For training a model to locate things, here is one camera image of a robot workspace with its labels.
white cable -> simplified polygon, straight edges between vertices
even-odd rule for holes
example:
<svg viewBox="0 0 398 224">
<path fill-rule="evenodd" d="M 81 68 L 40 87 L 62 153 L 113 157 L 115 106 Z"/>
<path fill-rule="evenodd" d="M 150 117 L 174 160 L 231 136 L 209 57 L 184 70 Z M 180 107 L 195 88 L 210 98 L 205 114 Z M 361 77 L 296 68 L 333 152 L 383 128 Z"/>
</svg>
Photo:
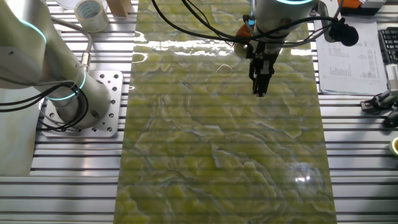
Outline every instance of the white cable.
<svg viewBox="0 0 398 224">
<path fill-rule="evenodd" d="M 343 3 L 344 3 L 344 0 L 340 0 L 340 4 L 338 5 L 335 16 L 333 16 L 333 18 L 337 19 L 338 14 L 341 12 L 341 9 L 343 8 Z"/>
</svg>

wooden block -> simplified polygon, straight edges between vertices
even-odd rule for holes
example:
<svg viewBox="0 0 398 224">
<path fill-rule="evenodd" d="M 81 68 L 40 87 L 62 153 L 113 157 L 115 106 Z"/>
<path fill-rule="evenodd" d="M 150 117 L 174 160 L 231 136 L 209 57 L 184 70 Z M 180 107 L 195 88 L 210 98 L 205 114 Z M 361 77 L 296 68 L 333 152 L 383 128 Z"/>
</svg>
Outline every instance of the wooden block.
<svg viewBox="0 0 398 224">
<path fill-rule="evenodd" d="M 130 0 L 106 0 L 106 2 L 114 16 L 127 17 L 132 8 Z"/>
</svg>

black cable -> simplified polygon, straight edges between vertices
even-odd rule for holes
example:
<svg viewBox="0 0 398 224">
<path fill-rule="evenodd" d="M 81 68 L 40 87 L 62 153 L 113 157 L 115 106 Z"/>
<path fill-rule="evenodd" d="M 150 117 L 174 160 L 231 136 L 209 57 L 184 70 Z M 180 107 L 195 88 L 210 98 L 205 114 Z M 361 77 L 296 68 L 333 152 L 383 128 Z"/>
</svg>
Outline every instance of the black cable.
<svg viewBox="0 0 398 224">
<path fill-rule="evenodd" d="M 192 3 L 191 0 L 187 0 L 187 1 L 188 1 L 195 9 L 197 9 L 197 11 L 199 11 L 200 14 L 203 15 L 203 17 L 206 19 L 207 24 L 210 25 L 210 22 L 209 22 L 209 20 L 207 19 L 206 15 L 205 15 L 194 3 Z M 230 43 L 228 43 L 227 41 L 225 41 L 225 43 L 228 44 L 228 45 L 231 46 L 231 47 L 234 46 L 234 43 L 233 43 L 233 44 L 230 44 Z"/>
<path fill-rule="evenodd" d="M 18 108 L 2 109 L 2 110 L 0 110 L 0 113 L 8 113 L 8 112 L 20 111 L 20 110 L 29 108 L 29 107 L 35 105 L 36 103 L 38 103 L 40 100 L 43 100 L 46 96 L 48 96 L 49 94 L 51 94 L 55 90 L 59 89 L 60 87 L 68 87 L 68 85 L 67 85 L 67 83 L 61 83 L 59 85 L 56 85 L 56 86 L 53 86 L 53 87 L 49 88 L 48 90 L 42 92 L 41 94 L 33 96 L 32 98 L 29 98 L 29 99 L 26 99 L 26 100 L 17 101 L 17 102 L 12 102 L 12 103 L 1 103 L 0 106 L 12 106 L 12 105 L 18 105 L 18 104 L 21 104 L 21 103 L 27 103 L 29 101 L 32 101 L 32 100 L 36 99 L 35 101 L 33 101 L 33 102 L 31 102 L 31 103 L 29 103 L 27 105 L 20 106 Z"/>
<path fill-rule="evenodd" d="M 38 130 L 38 131 L 64 130 L 64 129 L 72 128 L 72 127 L 74 127 L 76 124 L 78 124 L 80 121 L 82 121 L 82 120 L 84 119 L 84 117 L 85 117 L 85 116 L 87 115 L 87 113 L 88 113 L 89 104 L 88 104 L 87 96 L 85 95 L 85 93 L 83 92 L 83 90 L 80 90 L 80 94 L 84 97 L 84 100 L 85 100 L 85 102 L 86 102 L 86 110 L 85 110 L 85 112 L 83 113 L 83 115 L 79 116 L 79 113 L 76 113 L 76 116 L 75 116 L 71 121 L 65 123 L 65 124 L 62 125 L 62 126 L 59 126 L 59 127 L 53 127 L 53 126 L 51 126 L 51 128 L 37 128 L 37 130 Z M 79 107 L 82 107 L 82 106 L 83 106 L 83 102 L 82 102 L 81 98 L 78 98 L 78 101 L 79 101 Z"/>
<path fill-rule="evenodd" d="M 183 1 L 184 5 L 186 5 L 186 6 L 188 5 L 187 2 L 186 2 L 186 0 L 182 0 L 182 1 Z M 183 29 L 183 28 L 181 28 L 181 27 L 179 27 L 179 26 L 176 26 L 175 24 L 173 24 L 172 22 L 170 22 L 170 21 L 163 15 L 163 13 L 160 11 L 158 5 L 156 4 L 156 1 L 155 1 L 155 0 L 152 0 L 152 3 L 153 3 L 153 5 L 154 5 L 156 11 L 159 13 L 159 16 L 160 16 L 168 25 L 172 26 L 174 29 L 177 29 L 177 30 L 179 30 L 179 31 L 181 31 L 181 32 L 184 32 L 184 33 L 186 33 L 186 34 L 193 35 L 193 36 L 196 36 L 196 37 L 201 37 L 201 38 L 206 38 L 206 39 L 213 39 L 213 40 L 223 40 L 223 41 L 228 41 L 228 42 L 239 42 L 239 43 L 243 43 L 243 44 L 246 44 L 245 40 L 257 40 L 257 39 L 259 39 L 259 38 L 267 37 L 267 36 L 270 36 L 271 34 L 274 34 L 274 33 L 278 32 L 278 31 L 281 31 L 281 30 L 284 30 L 284 29 L 288 29 L 288 28 L 290 28 L 290 27 L 292 27 L 292 26 L 295 26 L 295 25 L 298 25 L 298 24 L 301 24 L 301 23 L 304 23 L 304 22 L 317 21 L 317 20 L 325 20 L 325 21 L 338 22 L 338 19 L 335 19 L 335 18 L 332 18 L 332 17 L 306 17 L 306 18 L 299 19 L 299 20 L 294 21 L 294 22 L 290 22 L 290 23 L 288 23 L 288 24 L 286 24 L 286 25 L 284 25 L 284 26 L 280 26 L 280 27 L 278 27 L 278 28 L 276 28 L 276 29 L 270 30 L 270 31 L 265 32 L 265 33 L 263 33 L 263 34 L 254 35 L 254 36 L 252 36 L 252 37 L 236 37 L 236 36 L 224 34 L 223 32 L 221 32 L 221 31 L 215 29 L 214 27 L 212 27 L 211 25 L 207 24 L 207 23 L 206 23 L 206 22 L 205 22 L 205 21 L 204 21 L 204 20 L 203 20 L 203 19 L 202 19 L 202 18 L 189 6 L 189 5 L 187 6 L 188 9 L 191 9 L 190 11 L 191 11 L 191 13 L 192 13 L 194 16 L 197 15 L 197 19 L 198 19 L 199 21 L 201 21 L 203 25 L 205 25 L 207 28 L 211 29 L 211 30 L 212 30 L 213 32 L 215 32 L 216 34 L 219 34 L 219 35 L 222 35 L 222 36 L 225 36 L 225 37 L 229 37 L 229 39 L 227 39 L 227 38 L 215 37 L 215 36 L 210 36 L 210 35 L 197 34 L 197 33 L 191 32 L 191 31 L 189 31 L 189 30 L 185 30 L 185 29 Z"/>
<path fill-rule="evenodd" d="M 22 103 L 27 103 L 27 102 L 32 101 L 32 100 L 34 100 L 34 99 L 36 99 L 36 98 L 39 98 L 39 97 L 41 97 L 41 96 L 46 97 L 46 96 L 48 96 L 50 93 L 54 92 L 55 90 L 57 90 L 57 89 L 60 88 L 60 87 L 68 87 L 68 86 L 70 86 L 70 85 L 68 84 L 68 82 L 60 83 L 60 84 L 58 84 L 58 85 L 56 85 L 56 86 L 53 86 L 53 87 L 49 88 L 48 90 L 45 90 L 45 91 L 43 91 L 42 93 L 40 93 L 40 94 L 38 94 L 38 95 L 35 95 L 35 96 L 33 96 L 33 97 L 30 97 L 30 98 L 28 98 L 28 99 L 21 100 L 21 101 L 16 101 L 16 102 L 11 102 L 11 103 L 0 103 L 0 106 L 13 106 L 13 105 L 19 105 L 19 104 L 22 104 Z"/>
<path fill-rule="evenodd" d="M 209 21 L 207 20 L 207 23 L 206 23 L 206 21 L 204 21 L 196 12 L 195 12 L 195 10 L 193 10 L 192 9 L 192 7 L 187 3 L 187 1 L 189 1 L 189 3 L 191 3 L 192 4 L 192 6 L 193 7 L 195 7 L 196 9 L 198 9 L 199 10 L 199 8 L 197 8 L 196 7 L 196 5 L 194 5 L 190 0 L 181 0 L 182 1 L 182 3 L 184 3 L 184 5 L 185 5 L 185 7 L 203 24 L 203 25 L 205 25 L 207 28 L 209 28 L 210 30 L 212 30 L 215 34 L 217 34 L 219 37 L 222 35 L 222 36 L 224 36 L 224 37 L 227 37 L 227 38 L 230 38 L 230 39 L 235 39 L 235 38 L 240 38 L 240 37 L 236 37 L 236 36 L 232 36 L 232 35 L 229 35 L 229 34 L 225 34 L 225 33 L 223 33 L 223 32 L 221 32 L 221 31 L 219 31 L 218 29 L 215 29 L 214 27 L 212 27 L 211 25 L 210 25 L 210 23 L 209 23 Z"/>
<path fill-rule="evenodd" d="M 304 39 L 303 41 L 308 40 L 309 38 L 311 38 L 315 33 L 317 33 L 318 31 L 324 30 L 324 29 L 328 29 L 329 27 L 331 27 L 332 24 L 327 25 L 325 27 L 319 28 L 317 30 L 315 30 L 314 32 L 312 32 L 306 39 Z"/>
<path fill-rule="evenodd" d="M 188 35 L 192 35 L 195 37 L 201 37 L 201 38 L 206 38 L 206 39 L 211 39 L 211 40 L 223 40 L 223 41 L 228 41 L 228 42 L 235 42 L 235 43 L 242 43 L 242 44 L 246 44 L 246 42 L 244 41 L 236 41 L 236 40 L 231 40 L 231 39 L 227 39 L 227 38 L 223 38 L 223 37 L 215 37 L 215 36 L 210 36 L 210 35 L 203 35 L 203 34 L 197 34 L 194 32 L 191 32 L 189 30 L 185 30 L 179 26 L 176 26 L 175 24 L 173 24 L 172 22 L 170 22 L 162 13 L 162 11 L 160 11 L 159 7 L 157 6 L 155 0 L 152 0 L 152 3 L 157 11 L 157 13 L 159 14 L 159 16 L 171 27 L 173 27 L 174 29 L 177 29 L 180 32 L 186 33 Z"/>
<path fill-rule="evenodd" d="M 254 35 L 254 36 L 252 36 L 252 37 L 236 37 L 236 36 L 232 36 L 232 35 L 229 35 L 229 34 L 225 34 L 225 33 L 223 33 L 223 32 L 221 32 L 221 31 L 219 31 L 218 29 L 215 29 L 214 27 L 212 27 L 211 25 L 209 25 L 209 24 L 207 24 L 191 7 L 190 7 L 190 5 L 187 3 L 187 0 L 181 0 L 182 2 L 183 2 L 183 4 L 185 5 L 185 7 L 187 7 L 187 9 L 203 24 L 203 25 L 205 25 L 207 28 L 209 28 L 210 30 L 212 30 L 214 33 L 216 33 L 216 34 L 219 34 L 219 35 L 222 35 L 223 37 L 227 37 L 227 38 L 230 38 L 230 39 L 235 39 L 235 38 L 238 38 L 239 40 L 255 40 L 255 39 L 258 39 L 258 38 L 262 38 L 262 37 L 267 37 L 267 36 L 270 36 L 271 34 L 274 34 L 274 33 L 276 33 L 276 32 L 278 32 L 278 31 L 281 31 L 281 30 L 284 30 L 284 29 L 288 29 L 288 28 L 290 28 L 290 27 L 292 27 L 292 26 L 295 26 L 295 25 L 298 25 L 298 24 L 301 24 L 301 23 L 304 23 L 304 22 L 309 22 L 309 21 L 315 21 L 315 20 L 326 20 L 326 21 L 332 21 L 332 22 L 338 22 L 338 20 L 337 19 L 335 19 L 335 18 L 332 18 L 332 17 L 306 17 L 306 18 L 303 18 L 303 19 L 299 19 L 299 20 L 296 20 L 296 21 L 293 21 L 293 22 L 290 22 L 290 23 L 288 23 L 288 24 L 286 24 L 286 25 L 284 25 L 284 26 L 280 26 L 280 27 L 278 27 L 278 28 L 276 28 L 276 29 L 273 29 L 273 30 L 270 30 L 270 31 L 268 31 L 268 32 L 265 32 L 265 33 L 263 33 L 263 34 L 259 34 L 259 35 Z"/>
</svg>

tape roll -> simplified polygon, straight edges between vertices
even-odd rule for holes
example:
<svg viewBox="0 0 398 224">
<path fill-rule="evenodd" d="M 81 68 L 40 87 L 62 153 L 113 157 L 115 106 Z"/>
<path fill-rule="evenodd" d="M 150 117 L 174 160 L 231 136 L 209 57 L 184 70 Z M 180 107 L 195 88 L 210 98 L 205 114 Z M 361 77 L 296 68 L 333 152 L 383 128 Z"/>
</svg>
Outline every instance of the tape roll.
<svg viewBox="0 0 398 224">
<path fill-rule="evenodd" d="M 99 32 L 109 23 L 102 2 L 99 0 L 82 0 L 75 7 L 75 15 L 82 28 L 88 32 Z"/>
</svg>

table surface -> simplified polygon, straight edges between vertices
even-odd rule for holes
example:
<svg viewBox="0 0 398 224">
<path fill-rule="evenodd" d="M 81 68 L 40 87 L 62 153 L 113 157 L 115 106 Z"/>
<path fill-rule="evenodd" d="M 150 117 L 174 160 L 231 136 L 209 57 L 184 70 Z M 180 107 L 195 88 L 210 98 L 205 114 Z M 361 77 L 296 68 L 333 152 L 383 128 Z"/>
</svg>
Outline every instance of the table surface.
<svg viewBox="0 0 398 224">
<path fill-rule="evenodd" d="M 53 16 L 78 23 L 73 11 L 47 1 Z M 109 27 L 94 35 L 92 70 L 124 75 L 119 135 L 116 139 L 51 140 L 38 134 L 30 177 L 0 177 L 0 223 L 112 223 L 124 134 L 137 0 L 127 19 L 110 13 Z M 394 26 L 398 1 L 375 16 L 379 29 Z M 77 57 L 86 38 L 61 26 Z M 317 51 L 312 54 L 318 83 Z M 363 96 L 319 94 L 330 174 L 339 223 L 398 223 L 398 159 L 387 145 L 398 134 L 381 127 L 386 114 L 361 112 Z"/>
</svg>

